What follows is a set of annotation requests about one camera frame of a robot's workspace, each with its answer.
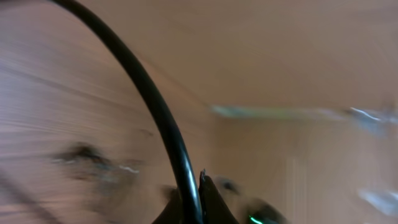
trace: curved black tube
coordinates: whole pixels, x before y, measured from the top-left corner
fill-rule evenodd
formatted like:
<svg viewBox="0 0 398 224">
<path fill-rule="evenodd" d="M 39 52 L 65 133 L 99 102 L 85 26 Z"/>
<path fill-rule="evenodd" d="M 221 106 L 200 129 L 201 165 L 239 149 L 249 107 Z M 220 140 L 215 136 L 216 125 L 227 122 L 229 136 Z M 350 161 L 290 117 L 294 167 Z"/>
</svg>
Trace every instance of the curved black tube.
<svg viewBox="0 0 398 224">
<path fill-rule="evenodd" d="M 184 222 L 203 224 L 197 184 L 184 141 L 166 102 L 138 59 L 94 13 L 75 0 L 51 0 L 77 16 L 123 66 L 145 101 L 162 136 L 182 199 Z"/>
</svg>

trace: ceiling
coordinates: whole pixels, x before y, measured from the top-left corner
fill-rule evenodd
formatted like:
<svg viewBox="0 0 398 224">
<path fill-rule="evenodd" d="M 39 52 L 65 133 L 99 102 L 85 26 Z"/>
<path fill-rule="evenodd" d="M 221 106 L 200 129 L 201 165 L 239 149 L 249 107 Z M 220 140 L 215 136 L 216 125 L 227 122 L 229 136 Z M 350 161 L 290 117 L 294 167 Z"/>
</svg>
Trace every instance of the ceiling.
<svg viewBox="0 0 398 224">
<path fill-rule="evenodd" d="M 208 105 L 380 108 L 398 99 L 393 0 L 81 0 Z"/>
</svg>

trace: diagonal dark line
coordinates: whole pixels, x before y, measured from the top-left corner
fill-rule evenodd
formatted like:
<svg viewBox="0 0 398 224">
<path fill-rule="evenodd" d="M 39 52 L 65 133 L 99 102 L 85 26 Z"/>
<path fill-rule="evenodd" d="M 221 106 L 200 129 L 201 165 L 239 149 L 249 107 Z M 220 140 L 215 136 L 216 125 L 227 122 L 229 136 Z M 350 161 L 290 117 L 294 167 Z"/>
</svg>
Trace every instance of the diagonal dark line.
<svg viewBox="0 0 398 224">
<path fill-rule="evenodd" d="M 55 215 L 42 207 L 30 194 L 22 190 L 19 184 L 15 183 L 7 174 L 0 169 L 0 187 L 6 189 L 21 204 L 26 205 L 40 219 L 50 224 L 63 224 Z"/>
</svg>

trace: green light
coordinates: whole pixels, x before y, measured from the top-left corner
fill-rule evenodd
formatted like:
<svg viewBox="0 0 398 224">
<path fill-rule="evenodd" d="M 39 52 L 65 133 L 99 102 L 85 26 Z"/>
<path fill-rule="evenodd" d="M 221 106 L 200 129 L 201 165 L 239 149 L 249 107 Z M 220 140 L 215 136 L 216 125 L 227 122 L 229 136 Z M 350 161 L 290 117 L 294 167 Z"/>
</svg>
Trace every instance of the green light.
<svg viewBox="0 0 398 224">
<path fill-rule="evenodd" d="M 260 222 L 260 221 L 257 221 L 255 218 L 253 218 L 253 217 L 250 217 L 250 220 L 252 220 L 253 222 L 255 222 L 255 223 L 257 223 L 257 224 L 262 224 L 262 222 Z"/>
</svg>

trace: cable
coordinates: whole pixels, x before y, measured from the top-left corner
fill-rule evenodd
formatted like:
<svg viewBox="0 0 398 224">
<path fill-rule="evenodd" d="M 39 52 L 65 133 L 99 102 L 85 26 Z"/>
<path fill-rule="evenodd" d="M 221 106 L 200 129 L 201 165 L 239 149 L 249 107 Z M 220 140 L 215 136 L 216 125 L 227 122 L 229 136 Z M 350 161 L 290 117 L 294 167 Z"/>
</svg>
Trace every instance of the cable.
<svg viewBox="0 0 398 224">
<path fill-rule="evenodd" d="M 51 0 L 86 24 L 112 52 L 141 94 L 162 136 L 174 172 L 184 222 L 203 224 L 197 184 L 178 126 L 144 67 L 123 41 L 94 13 L 75 0 Z"/>
</svg>

